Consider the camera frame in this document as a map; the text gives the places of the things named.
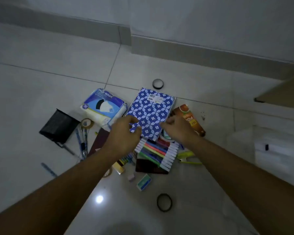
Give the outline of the person's right hand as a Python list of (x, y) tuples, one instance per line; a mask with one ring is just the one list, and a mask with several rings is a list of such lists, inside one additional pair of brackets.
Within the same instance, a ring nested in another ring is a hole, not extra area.
[(184, 146), (188, 146), (199, 136), (191, 125), (181, 116), (171, 116), (163, 123), (170, 123), (173, 125), (173, 135), (170, 137)]

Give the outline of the blue white patterned notebook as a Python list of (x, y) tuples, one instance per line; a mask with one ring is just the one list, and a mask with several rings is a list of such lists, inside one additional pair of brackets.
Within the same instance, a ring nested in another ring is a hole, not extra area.
[(161, 132), (161, 122), (165, 122), (175, 104), (176, 97), (142, 88), (129, 107), (127, 115), (137, 118), (138, 122), (130, 126), (134, 132), (139, 126), (142, 129), (141, 137), (157, 141)]

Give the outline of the person's left forearm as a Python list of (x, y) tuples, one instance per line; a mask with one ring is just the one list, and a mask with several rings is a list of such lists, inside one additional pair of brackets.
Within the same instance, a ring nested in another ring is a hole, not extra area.
[(122, 157), (101, 148), (0, 213), (0, 235), (63, 235), (107, 170)]

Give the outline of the white green tape roll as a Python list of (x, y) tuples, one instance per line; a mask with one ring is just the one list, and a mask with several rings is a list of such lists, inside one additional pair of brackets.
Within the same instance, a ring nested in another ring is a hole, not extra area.
[(165, 130), (162, 130), (162, 137), (167, 142), (174, 142), (174, 140), (168, 135), (168, 133)]

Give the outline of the set of coloured markers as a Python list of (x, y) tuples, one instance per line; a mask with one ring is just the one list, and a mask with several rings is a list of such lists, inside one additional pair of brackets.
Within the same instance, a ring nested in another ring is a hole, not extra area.
[(153, 141), (148, 138), (141, 138), (134, 151), (138, 156), (154, 163), (166, 173), (170, 172), (179, 150), (179, 143), (167, 142), (159, 138)]

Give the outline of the dark red wallet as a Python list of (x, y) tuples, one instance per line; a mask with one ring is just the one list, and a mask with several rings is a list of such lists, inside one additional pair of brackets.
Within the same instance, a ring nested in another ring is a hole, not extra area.
[(166, 170), (158, 167), (148, 159), (138, 158), (136, 160), (135, 172), (146, 174), (168, 174)]

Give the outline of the yellow green stapler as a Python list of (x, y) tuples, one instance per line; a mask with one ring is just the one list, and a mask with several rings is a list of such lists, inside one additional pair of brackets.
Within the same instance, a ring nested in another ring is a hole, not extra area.
[(188, 150), (179, 152), (176, 158), (183, 164), (202, 165), (202, 162), (200, 162), (195, 154)]

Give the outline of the dark red booklet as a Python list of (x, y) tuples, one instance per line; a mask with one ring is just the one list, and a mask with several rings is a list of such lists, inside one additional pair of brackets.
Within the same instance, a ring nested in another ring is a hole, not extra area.
[(90, 148), (90, 151), (87, 155), (87, 158), (92, 156), (93, 154), (95, 154), (97, 151), (99, 151), (102, 148), (102, 146), (105, 144), (107, 138), (109, 137), (109, 134), (110, 134), (109, 131), (106, 131), (104, 129), (99, 130), (99, 132), (94, 140), (94, 143)]

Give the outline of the blue white face mask box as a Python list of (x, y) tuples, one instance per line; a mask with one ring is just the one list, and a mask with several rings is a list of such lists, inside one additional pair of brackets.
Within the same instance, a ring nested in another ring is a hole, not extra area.
[(128, 104), (112, 93), (98, 88), (81, 104), (89, 119), (110, 132), (112, 125), (128, 110)]

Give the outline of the small green blue box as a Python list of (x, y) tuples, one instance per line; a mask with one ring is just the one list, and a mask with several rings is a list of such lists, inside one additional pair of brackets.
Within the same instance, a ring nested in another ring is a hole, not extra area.
[(148, 174), (145, 174), (137, 183), (136, 187), (139, 191), (143, 191), (151, 183), (151, 181), (152, 178)]

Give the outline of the bunch of blue pens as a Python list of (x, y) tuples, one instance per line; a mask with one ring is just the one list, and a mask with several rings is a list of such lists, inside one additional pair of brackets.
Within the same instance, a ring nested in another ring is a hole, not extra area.
[(82, 126), (78, 126), (75, 129), (75, 133), (80, 147), (82, 160), (84, 160), (88, 156), (88, 131)]

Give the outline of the black pen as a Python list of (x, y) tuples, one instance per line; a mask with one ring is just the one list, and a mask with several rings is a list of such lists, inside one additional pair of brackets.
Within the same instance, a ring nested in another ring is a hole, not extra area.
[(65, 149), (68, 153), (70, 153), (71, 155), (78, 157), (78, 155), (76, 155), (71, 149), (69, 149), (65, 144), (59, 143), (59, 142), (55, 142), (55, 144), (57, 146), (59, 146), (62, 149)]

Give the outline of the single blue pen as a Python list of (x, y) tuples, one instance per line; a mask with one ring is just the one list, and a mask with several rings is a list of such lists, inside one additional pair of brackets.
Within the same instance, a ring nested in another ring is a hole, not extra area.
[(57, 178), (58, 175), (49, 167), (47, 166), (45, 163), (41, 163), (41, 166), (54, 178)]

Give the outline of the white cabinet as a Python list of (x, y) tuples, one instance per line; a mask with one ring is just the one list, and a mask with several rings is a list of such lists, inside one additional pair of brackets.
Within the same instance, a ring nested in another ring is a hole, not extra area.
[(253, 126), (255, 165), (294, 186), (294, 134)]

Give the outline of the wooden door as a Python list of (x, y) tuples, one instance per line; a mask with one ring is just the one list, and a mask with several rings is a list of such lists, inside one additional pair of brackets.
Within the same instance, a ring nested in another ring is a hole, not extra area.
[(254, 98), (254, 102), (294, 109), (294, 76)]

